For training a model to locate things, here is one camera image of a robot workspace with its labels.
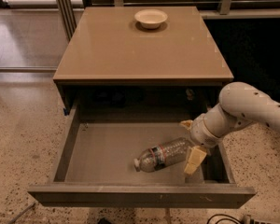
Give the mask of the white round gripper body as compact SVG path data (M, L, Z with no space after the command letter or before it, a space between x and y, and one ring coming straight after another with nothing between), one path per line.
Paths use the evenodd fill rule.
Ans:
M190 126L191 141L204 148L215 147L223 138L223 119L219 115L204 113Z

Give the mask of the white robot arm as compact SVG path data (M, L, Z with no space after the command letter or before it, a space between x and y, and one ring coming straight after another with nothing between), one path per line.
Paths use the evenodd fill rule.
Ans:
M184 173L194 174L211 148L227 134L242 130L253 122L280 134L280 103L246 83L226 85L213 108L195 120L180 122L189 131L189 140L194 145L187 151Z

